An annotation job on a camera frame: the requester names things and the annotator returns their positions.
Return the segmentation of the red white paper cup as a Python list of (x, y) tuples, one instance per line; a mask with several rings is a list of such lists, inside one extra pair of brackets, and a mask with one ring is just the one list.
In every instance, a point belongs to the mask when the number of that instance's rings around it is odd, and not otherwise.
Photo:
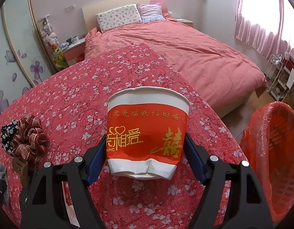
[(190, 102), (180, 93), (143, 86), (108, 99), (106, 157), (114, 176), (170, 180), (182, 157)]

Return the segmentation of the orange plastic trash basket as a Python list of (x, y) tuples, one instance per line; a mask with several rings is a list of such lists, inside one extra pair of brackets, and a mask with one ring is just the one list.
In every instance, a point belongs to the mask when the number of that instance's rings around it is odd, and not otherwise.
[(294, 111), (275, 101), (256, 110), (240, 147), (265, 193), (273, 222), (294, 205)]

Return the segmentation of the brown striped scrunchie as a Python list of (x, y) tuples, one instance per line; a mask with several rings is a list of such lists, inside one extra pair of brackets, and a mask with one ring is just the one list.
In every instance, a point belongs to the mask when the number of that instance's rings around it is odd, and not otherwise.
[(30, 115), (18, 121), (18, 131), (13, 139), (14, 155), (37, 165), (50, 144), (39, 118)]

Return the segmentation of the red floral blanket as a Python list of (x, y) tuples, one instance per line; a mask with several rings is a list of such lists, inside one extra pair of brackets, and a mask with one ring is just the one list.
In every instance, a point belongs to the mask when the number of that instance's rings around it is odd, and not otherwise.
[[(151, 108), (108, 107), (108, 99), (126, 88), (159, 86), (181, 93), (190, 102), (189, 115)], [(43, 161), (68, 163), (96, 146), (108, 134), (112, 146), (138, 149), (143, 121), (162, 124), (160, 143), (152, 152), (180, 156), (171, 180), (137, 180), (114, 176), (105, 164), (90, 186), (93, 202), (107, 228), (186, 228), (204, 191), (181, 152), (178, 126), (186, 126), (192, 139), (209, 154), (239, 163), (245, 155), (215, 111), (156, 52), (144, 44), (120, 48), (85, 60), (49, 77), (11, 103), (0, 114), (0, 129), (12, 120), (33, 115), (49, 137)], [(10, 201), (6, 216), (20, 224), (22, 185), (12, 159), (0, 142), (0, 163), (6, 167)]]

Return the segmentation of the pink bed duvet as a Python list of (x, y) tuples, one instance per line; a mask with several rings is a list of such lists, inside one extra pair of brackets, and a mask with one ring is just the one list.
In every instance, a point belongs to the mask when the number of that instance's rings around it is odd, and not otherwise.
[(239, 106), (266, 90), (263, 72), (227, 44), (171, 17), (130, 24), (105, 33), (93, 28), (85, 37), (85, 57), (133, 44), (146, 44), (171, 65), (217, 112)]

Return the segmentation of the green plush toy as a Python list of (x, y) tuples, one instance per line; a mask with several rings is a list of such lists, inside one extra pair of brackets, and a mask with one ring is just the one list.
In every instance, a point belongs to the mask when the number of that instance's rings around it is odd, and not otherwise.
[(55, 62), (56, 67), (65, 69), (68, 67), (68, 63), (61, 51), (61, 48), (56, 47), (53, 52), (53, 61)]

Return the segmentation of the pink white nightstand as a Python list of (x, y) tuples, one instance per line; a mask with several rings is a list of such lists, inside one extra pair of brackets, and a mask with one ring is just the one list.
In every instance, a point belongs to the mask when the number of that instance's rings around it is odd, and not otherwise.
[(77, 63), (76, 58), (85, 52), (85, 38), (80, 39), (76, 43), (70, 45), (63, 51), (68, 66)]

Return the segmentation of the floral sliding wardrobe door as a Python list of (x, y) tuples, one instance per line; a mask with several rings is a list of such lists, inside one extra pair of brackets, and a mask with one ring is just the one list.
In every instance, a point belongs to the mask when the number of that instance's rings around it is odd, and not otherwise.
[(0, 115), (55, 73), (31, 0), (5, 0), (0, 7)]

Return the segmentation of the white mug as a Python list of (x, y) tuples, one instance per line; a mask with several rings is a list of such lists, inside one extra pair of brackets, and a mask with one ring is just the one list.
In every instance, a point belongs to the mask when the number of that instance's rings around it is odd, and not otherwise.
[(78, 41), (79, 41), (79, 37), (78, 36), (74, 36), (74, 37), (71, 38), (71, 42), (73, 44), (76, 43), (76, 42), (78, 42)]

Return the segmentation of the plush toy bouquet box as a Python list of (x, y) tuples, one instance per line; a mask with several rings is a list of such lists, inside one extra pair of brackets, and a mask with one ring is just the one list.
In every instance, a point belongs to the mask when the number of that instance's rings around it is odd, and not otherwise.
[(50, 15), (46, 15), (45, 17), (38, 20), (37, 24), (46, 47), (55, 49), (58, 47), (59, 41), (49, 21), (49, 17)]

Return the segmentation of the pink window curtain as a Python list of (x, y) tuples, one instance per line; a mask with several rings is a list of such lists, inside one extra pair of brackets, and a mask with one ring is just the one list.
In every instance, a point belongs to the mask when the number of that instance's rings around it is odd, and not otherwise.
[(294, 54), (294, 9), (288, 0), (238, 0), (235, 38), (259, 54)]

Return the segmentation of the right side nightstand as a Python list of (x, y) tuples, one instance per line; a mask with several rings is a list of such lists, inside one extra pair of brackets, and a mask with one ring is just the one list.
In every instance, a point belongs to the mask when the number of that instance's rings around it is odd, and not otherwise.
[(194, 27), (194, 22), (191, 21), (191, 20), (187, 20), (187, 19), (181, 19), (181, 18), (177, 18), (176, 19), (178, 22), (181, 22), (187, 26), (190, 26), (190, 27)]

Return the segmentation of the beige wooden headboard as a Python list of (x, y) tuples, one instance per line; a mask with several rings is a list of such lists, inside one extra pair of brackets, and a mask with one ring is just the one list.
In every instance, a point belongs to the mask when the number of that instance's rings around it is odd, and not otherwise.
[(84, 22), (86, 30), (89, 32), (93, 28), (98, 27), (96, 14), (111, 10), (117, 7), (129, 5), (129, 4), (157, 4), (160, 3), (162, 6), (162, 12), (168, 13), (166, 0), (104, 0), (96, 2), (82, 7)]

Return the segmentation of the floral white pillow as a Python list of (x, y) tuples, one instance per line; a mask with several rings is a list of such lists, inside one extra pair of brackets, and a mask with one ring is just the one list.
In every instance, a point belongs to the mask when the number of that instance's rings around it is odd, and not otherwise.
[(102, 33), (117, 27), (142, 23), (136, 4), (125, 5), (96, 14), (98, 26)]

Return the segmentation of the pink striped pillow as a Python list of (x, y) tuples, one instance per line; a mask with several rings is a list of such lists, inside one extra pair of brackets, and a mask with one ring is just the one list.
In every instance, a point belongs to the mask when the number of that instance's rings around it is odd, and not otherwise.
[(139, 11), (139, 14), (143, 23), (165, 20), (162, 13), (162, 6), (160, 3), (157, 3), (157, 4), (137, 3), (137, 9)]

